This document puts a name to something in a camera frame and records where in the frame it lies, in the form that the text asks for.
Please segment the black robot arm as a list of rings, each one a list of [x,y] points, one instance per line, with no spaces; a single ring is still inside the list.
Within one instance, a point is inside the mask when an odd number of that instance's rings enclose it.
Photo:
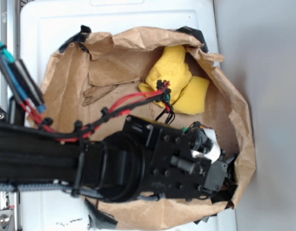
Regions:
[[[108,203],[227,200],[232,167],[214,130],[128,116],[121,131],[62,144],[55,134],[0,122],[0,191],[64,190]]]

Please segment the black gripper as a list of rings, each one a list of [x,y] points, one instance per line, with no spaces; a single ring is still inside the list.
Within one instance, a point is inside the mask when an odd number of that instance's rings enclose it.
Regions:
[[[237,189],[233,166],[212,128],[194,122],[176,129],[128,116],[123,131],[139,144],[144,157],[140,193],[187,201],[232,199]]]

